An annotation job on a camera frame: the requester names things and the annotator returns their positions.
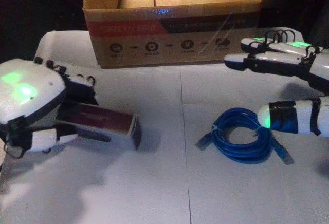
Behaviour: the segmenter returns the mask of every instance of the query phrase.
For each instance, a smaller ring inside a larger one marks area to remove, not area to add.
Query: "white tabletop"
[[[275,133],[290,166],[275,153],[244,165],[195,146],[229,108],[319,95],[307,83],[223,64],[104,70],[86,31],[50,32],[36,54],[94,76],[100,106],[137,113],[142,143],[79,138],[6,158],[0,223],[329,223],[328,139]]]

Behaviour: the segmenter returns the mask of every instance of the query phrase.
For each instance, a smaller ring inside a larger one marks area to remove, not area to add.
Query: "red printed stripe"
[[[140,21],[87,21],[90,36],[94,37],[116,37],[134,35],[160,35],[168,34],[160,21],[140,20]]]

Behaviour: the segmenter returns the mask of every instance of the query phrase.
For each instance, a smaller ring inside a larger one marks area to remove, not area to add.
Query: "printed icon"
[[[180,44],[180,46],[183,49],[190,49],[190,48],[193,48],[194,42],[192,40],[190,40],[190,39],[187,39],[187,40],[182,41],[182,43]]]
[[[157,43],[154,42],[149,42],[146,44],[145,46],[147,51],[153,52],[156,51],[159,48],[159,45]]]
[[[113,53],[120,53],[123,51],[123,46],[119,43],[112,43],[109,47],[109,49],[113,52]]]
[[[228,46],[230,45],[231,41],[228,38],[217,38],[216,39],[216,46]]]

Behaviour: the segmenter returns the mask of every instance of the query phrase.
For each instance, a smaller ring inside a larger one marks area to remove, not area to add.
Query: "open cardboard box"
[[[103,68],[220,61],[253,36],[262,0],[84,0]]]

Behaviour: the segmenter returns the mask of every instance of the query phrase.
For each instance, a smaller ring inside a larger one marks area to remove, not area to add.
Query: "dark background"
[[[0,62],[33,59],[46,32],[87,30],[82,1],[0,0]],[[291,27],[307,42],[327,46],[328,14],[328,0],[265,0],[259,27]]]

